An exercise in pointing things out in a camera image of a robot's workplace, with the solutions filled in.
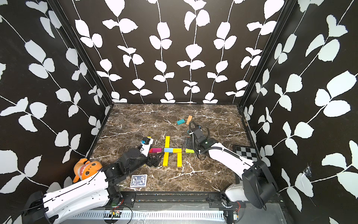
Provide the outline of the magenta block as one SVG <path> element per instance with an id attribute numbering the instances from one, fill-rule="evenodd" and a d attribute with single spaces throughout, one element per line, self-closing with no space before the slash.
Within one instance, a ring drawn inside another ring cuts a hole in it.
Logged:
<path id="1" fill-rule="evenodd" d="M 162 148 L 151 148 L 150 150 L 149 150 L 149 153 L 150 154 L 153 154 L 153 153 L 161 153 L 162 152 Z"/>

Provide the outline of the lime green short block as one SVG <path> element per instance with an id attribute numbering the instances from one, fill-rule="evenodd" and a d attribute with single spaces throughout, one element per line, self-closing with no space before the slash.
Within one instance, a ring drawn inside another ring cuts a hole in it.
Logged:
<path id="1" fill-rule="evenodd" d="M 194 153 L 195 153 L 195 151 L 192 150 L 192 149 L 186 149 L 185 152 L 186 152 L 186 153 L 190 153 L 190 154 L 194 154 Z"/>

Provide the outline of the light blue short block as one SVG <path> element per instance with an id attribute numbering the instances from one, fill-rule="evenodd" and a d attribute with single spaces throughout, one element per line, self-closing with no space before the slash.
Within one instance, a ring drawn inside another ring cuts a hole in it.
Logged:
<path id="1" fill-rule="evenodd" d="M 165 153 L 173 153 L 173 148 L 164 148 Z"/>

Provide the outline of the natural wood long block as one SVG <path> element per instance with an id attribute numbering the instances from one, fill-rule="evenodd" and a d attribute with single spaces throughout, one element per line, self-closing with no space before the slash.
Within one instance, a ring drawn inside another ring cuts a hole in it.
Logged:
<path id="1" fill-rule="evenodd" d="M 188 118 L 187 118 L 187 121 L 186 121 L 186 124 L 189 125 L 190 122 L 192 121 L 192 115 L 189 115 Z"/>

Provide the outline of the amber long block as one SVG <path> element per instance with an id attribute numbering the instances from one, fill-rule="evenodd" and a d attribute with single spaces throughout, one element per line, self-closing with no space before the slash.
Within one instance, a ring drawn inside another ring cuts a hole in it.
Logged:
<path id="1" fill-rule="evenodd" d="M 177 153 L 177 167 L 182 168 L 182 153 Z"/>

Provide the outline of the amber short block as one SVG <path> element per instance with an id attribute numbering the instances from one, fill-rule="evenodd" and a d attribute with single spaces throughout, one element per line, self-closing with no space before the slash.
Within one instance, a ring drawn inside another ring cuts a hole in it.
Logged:
<path id="1" fill-rule="evenodd" d="M 181 148 L 174 148 L 173 153 L 182 153 L 182 149 Z"/>

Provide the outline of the teal short block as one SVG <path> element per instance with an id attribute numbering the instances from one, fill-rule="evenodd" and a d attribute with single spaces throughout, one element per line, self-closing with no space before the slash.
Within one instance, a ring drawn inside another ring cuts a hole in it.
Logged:
<path id="1" fill-rule="evenodd" d="M 177 121 L 177 125 L 181 125 L 181 124 L 184 124 L 185 123 L 185 120 L 184 119 L 181 119 L 181 120 L 178 120 Z"/>

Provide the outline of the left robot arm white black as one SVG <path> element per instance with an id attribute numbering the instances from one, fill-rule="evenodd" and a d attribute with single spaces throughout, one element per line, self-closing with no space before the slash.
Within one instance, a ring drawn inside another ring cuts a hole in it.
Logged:
<path id="1" fill-rule="evenodd" d="M 33 193 L 21 214 L 24 224 L 59 224 L 82 212 L 105 206 L 109 201 L 122 200 L 117 186 L 142 167 L 159 166 L 163 153 L 145 156 L 138 148 L 124 153 L 114 163 L 93 176 L 61 190 Z"/>

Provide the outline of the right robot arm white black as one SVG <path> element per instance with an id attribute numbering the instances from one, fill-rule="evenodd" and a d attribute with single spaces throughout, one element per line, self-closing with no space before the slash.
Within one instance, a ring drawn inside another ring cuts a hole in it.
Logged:
<path id="1" fill-rule="evenodd" d="M 221 203 L 232 207 L 234 203 L 249 202 L 258 209 L 266 209 L 269 201 L 278 189 L 267 164 L 261 160 L 254 161 L 229 150 L 222 143 L 210 137 L 210 130 L 204 134 L 202 127 L 194 121 L 189 122 L 188 141 L 198 159 L 213 159 L 225 165 L 241 179 L 221 191 Z"/>

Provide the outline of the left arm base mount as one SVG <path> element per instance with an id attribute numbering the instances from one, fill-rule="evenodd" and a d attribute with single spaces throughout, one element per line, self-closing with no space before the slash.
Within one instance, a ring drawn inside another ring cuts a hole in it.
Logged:
<path id="1" fill-rule="evenodd" d="M 133 208 L 135 202 L 136 193 L 131 191 L 120 192 L 115 195 L 110 202 L 112 208 L 118 207 L 120 205 Z"/>

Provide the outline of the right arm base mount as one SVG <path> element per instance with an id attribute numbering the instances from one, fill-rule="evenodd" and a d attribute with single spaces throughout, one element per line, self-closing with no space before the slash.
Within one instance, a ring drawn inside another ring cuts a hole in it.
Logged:
<path id="1" fill-rule="evenodd" d="M 209 193 L 206 201 L 208 202 L 210 208 L 218 208 L 223 210 L 238 210 L 247 207 L 244 201 L 231 202 L 220 192 Z"/>

